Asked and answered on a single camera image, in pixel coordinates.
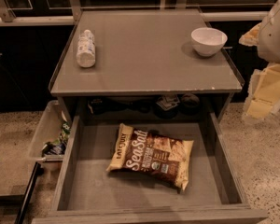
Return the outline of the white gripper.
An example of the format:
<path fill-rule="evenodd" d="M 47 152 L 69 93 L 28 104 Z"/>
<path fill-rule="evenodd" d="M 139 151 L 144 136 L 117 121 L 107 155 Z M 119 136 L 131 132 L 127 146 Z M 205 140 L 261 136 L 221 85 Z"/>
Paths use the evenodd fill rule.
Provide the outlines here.
<path fill-rule="evenodd" d="M 259 44 L 260 23 L 243 34 L 239 43 L 253 47 Z M 280 109 L 280 63 L 272 63 L 259 76 L 258 86 L 244 103 L 244 113 L 253 119 L 264 119 Z"/>

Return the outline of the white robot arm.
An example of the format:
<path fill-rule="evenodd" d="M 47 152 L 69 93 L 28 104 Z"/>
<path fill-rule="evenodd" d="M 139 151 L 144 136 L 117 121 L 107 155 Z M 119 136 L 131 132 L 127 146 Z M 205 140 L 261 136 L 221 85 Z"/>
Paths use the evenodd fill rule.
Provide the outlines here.
<path fill-rule="evenodd" d="M 261 23 L 241 36 L 239 43 L 257 47 L 258 56 L 268 62 L 252 75 L 244 112 L 253 119 L 264 119 L 280 109 L 280 0 Z"/>

